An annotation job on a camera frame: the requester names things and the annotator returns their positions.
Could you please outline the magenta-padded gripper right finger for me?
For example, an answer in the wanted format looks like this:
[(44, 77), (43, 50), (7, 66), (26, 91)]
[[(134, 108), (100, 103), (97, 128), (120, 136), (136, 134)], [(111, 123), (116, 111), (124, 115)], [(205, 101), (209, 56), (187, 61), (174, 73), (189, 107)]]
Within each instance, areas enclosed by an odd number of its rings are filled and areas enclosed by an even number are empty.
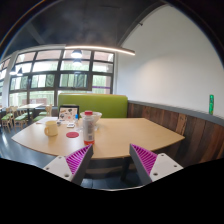
[(182, 169), (182, 166), (165, 153), (156, 154), (131, 144), (129, 153), (143, 185), (155, 182)]

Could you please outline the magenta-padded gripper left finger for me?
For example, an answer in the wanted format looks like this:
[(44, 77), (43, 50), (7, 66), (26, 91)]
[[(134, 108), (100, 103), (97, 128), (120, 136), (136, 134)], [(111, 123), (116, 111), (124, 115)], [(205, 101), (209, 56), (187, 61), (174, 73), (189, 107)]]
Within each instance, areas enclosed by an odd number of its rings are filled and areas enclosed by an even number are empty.
[(93, 146), (88, 145), (68, 156), (57, 156), (44, 170), (80, 185), (92, 156)]

